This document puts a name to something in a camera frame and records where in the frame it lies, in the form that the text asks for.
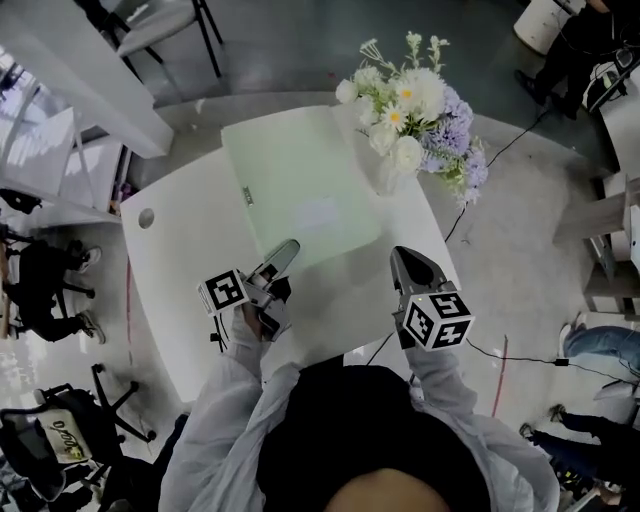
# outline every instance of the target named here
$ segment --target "seated person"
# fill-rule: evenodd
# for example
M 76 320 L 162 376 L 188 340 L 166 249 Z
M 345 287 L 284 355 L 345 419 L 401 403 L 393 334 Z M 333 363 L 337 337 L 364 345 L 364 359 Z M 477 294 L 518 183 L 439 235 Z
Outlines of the seated person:
M 263 390 L 262 326 L 243 310 L 176 444 L 160 512 L 557 510 L 546 458 L 474 414 L 453 351 L 405 351 L 424 400 L 390 369 L 342 357 L 286 365 Z
M 51 314 L 53 297 L 63 281 L 65 272 L 85 272 L 98 262 L 100 255 L 101 250 L 98 247 L 89 249 L 81 256 L 71 256 L 61 249 L 50 247 L 44 241 L 37 241 L 20 251 L 18 282 L 12 284 L 9 263 L 3 247 L 3 250 L 0 250 L 0 267 L 2 289 L 5 294 L 5 330 L 8 328 L 6 324 L 9 322 L 10 303 L 13 302 L 18 307 L 23 330 L 31 329 L 47 341 L 58 341 L 82 330 L 90 338 L 96 338 L 98 343 L 104 343 L 104 333 L 88 311 L 70 318 L 54 318 Z
M 640 510 L 640 467 L 637 458 L 640 454 L 640 432 L 606 418 L 569 414 L 563 405 L 552 407 L 549 414 L 552 422 L 562 423 L 575 432 L 588 432 L 599 438 L 601 444 L 560 439 L 534 430 L 528 423 L 520 427 L 520 434 L 582 476 L 623 487 L 621 494 L 599 488 L 600 496 L 608 505 L 628 507 L 630 511 Z
M 606 325 L 587 329 L 586 317 L 578 315 L 574 324 L 565 324 L 560 331 L 558 357 L 596 354 L 615 357 L 629 364 L 633 373 L 640 373 L 640 332 Z
M 624 46 L 622 31 L 640 14 L 636 0 L 587 0 L 578 16 L 569 18 L 551 45 L 544 67 L 535 79 L 516 71 L 516 79 L 540 105 L 551 90 L 567 78 L 564 98 L 552 96 L 555 106 L 569 119 L 576 119 L 596 64 L 609 62 Z

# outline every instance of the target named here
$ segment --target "glass vase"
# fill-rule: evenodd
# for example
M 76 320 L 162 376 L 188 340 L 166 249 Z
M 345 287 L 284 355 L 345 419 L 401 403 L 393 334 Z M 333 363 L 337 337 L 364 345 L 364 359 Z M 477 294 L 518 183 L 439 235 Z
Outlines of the glass vase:
M 414 174 L 399 171 L 392 159 L 387 156 L 373 172 L 371 185 L 379 196 L 390 197 L 396 192 L 398 185 Z

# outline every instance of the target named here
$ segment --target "table hole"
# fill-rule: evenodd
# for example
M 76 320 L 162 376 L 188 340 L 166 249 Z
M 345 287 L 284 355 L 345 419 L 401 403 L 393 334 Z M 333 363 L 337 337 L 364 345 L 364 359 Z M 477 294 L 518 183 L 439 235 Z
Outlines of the table hole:
M 142 229 L 148 229 L 153 224 L 155 214 L 151 208 L 145 208 L 138 215 L 138 224 Z

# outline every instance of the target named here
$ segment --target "white sleeve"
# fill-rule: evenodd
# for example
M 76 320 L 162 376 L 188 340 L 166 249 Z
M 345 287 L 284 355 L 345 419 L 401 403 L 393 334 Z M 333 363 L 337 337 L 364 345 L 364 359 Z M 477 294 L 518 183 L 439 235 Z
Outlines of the white sleeve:
M 420 381 L 425 402 L 449 414 L 473 414 L 478 395 L 462 382 L 458 358 L 451 350 L 427 352 L 413 347 L 404 352 L 411 371 Z
M 234 315 L 234 341 L 213 362 L 211 376 L 196 400 L 162 480 L 160 512 L 191 507 L 245 431 L 262 395 L 262 345 Z
M 513 464 L 529 482 L 536 501 L 535 511 L 555 512 L 560 501 L 560 484 L 547 457 L 500 420 L 474 416 L 482 428 L 487 448 Z

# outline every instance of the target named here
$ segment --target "red cable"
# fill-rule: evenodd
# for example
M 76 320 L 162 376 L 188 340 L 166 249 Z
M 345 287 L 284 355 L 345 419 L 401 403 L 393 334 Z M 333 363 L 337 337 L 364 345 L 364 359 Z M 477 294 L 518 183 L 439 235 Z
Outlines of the red cable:
M 131 351 L 131 263 L 127 258 L 127 342 L 129 343 L 129 364 L 133 366 Z
M 496 411 L 498 410 L 498 403 L 500 402 L 500 394 L 502 393 L 502 382 L 504 381 L 505 370 L 507 369 L 507 349 L 509 347 L 509 338 L 504 337 L 504 351 L 502 353 L 502 368 L 500 369 L 500 379 L 498 380 L 498 390 L 496 391 L 496 399 L 493 402 L 493 412 L 491 417 L 496 417 Z

